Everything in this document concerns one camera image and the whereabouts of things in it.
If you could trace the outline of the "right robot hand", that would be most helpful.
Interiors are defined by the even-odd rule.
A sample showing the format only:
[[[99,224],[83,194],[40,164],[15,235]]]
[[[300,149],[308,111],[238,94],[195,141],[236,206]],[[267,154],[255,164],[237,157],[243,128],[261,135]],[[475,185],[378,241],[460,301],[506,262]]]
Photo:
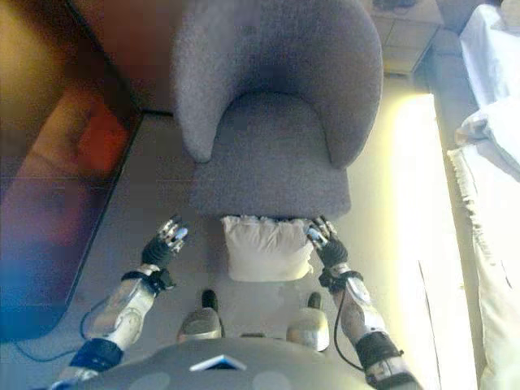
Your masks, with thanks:
[[[341,242],[336,228],[324,216],[313,219],[305,234],[326,268],[333,268],[348,261],[348,251]]]

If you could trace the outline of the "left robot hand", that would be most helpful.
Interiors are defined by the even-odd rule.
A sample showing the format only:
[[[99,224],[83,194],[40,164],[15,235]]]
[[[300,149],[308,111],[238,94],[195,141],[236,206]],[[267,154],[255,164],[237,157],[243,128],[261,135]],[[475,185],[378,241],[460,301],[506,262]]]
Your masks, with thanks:
[[[182,250],[189,230],[178,215],[171,216],[157,230],[141,253],[141,262],[159,269],[167,268],[171,260]]]

